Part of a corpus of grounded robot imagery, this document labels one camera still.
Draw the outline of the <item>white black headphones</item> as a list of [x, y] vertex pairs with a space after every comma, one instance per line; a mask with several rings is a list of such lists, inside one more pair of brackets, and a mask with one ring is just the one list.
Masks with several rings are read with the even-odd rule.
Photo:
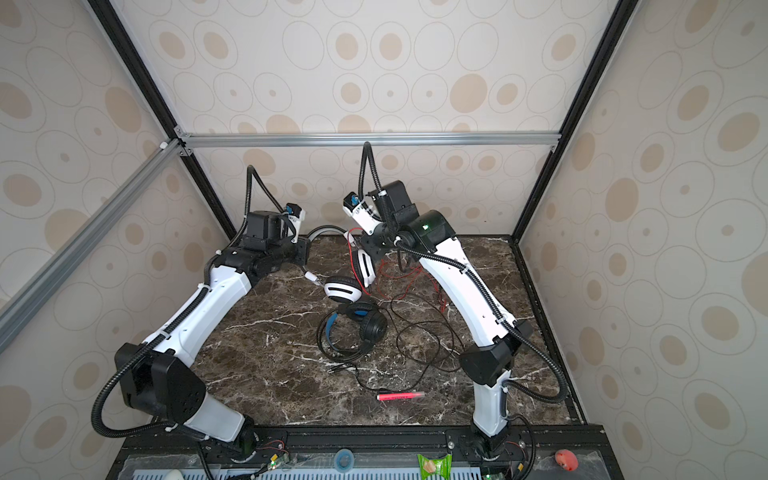
[[375, 264], [372, 257], [362, 247], [362, 237], [356, 238], [354, 233], [361, 232], [359, 227], [344, 230], [335, 225], [322, 225], [312, 229], [308, 234], [309, 242], [318, 239], [323, 234], [339, 233], [347, 244], [348, 270], [321, 280], [314, 273], [302, 268], [304, 277], [316, 286], [322, 286], [325, 295], [337, 303], [353, 303], [368, 294], [368, 288], [376, 279]]

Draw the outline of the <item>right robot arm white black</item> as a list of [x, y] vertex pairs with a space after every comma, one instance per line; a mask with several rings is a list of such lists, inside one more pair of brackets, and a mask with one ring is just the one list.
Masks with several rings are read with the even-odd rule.
[[[420, 213], [401, 181], [383, 184], [370, 142], [364, 142], [356, 192], [343, 208], [361, 228], [360, 242], [367, 259], [357, 268], [362, 283], [370, 284], [371, 270], [390, 252], [417, 259], [432, 275], [468, 326], [474, 344], [459, 357], [461, 369], [473, 382], [475, 447], [487, 459], [499, 455], [513, 417], [506, 400], [511, 388], [532, 399], [557, 404], [568, 394], [562, 369], [538, 349], [520, 322], [495, 298], [465, 255], [454, 229], [437, 210]], [[521, 346], [535, 353], [558, 382], [554, 395], [535, 392], [511, 376]]]

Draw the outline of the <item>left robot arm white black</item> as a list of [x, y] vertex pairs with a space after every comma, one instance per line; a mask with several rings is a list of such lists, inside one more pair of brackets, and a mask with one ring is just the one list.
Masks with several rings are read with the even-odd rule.
[[[254, 211], [249, 201], [244, 203], [241, 227], [207, 262], [196, 292], [144, 341], [126, 343], [116, 352], [116, 371], [91, 410], [95, 433], [125, 438], [143, 432], [180, 432], [216, 442], [237, 460], [255, 453], [253, 419], [210, 394], [192, 366], [231, 308], [261, 280], [286, 264], [306, 266], [310, 242], [300, 234], [304, 217], [294, 203], [276, 203], [271, 211]], [[155, 422], [127, 429], [107, 426], [103, 410], [115, 389], [126, 406], [155, 417]]]

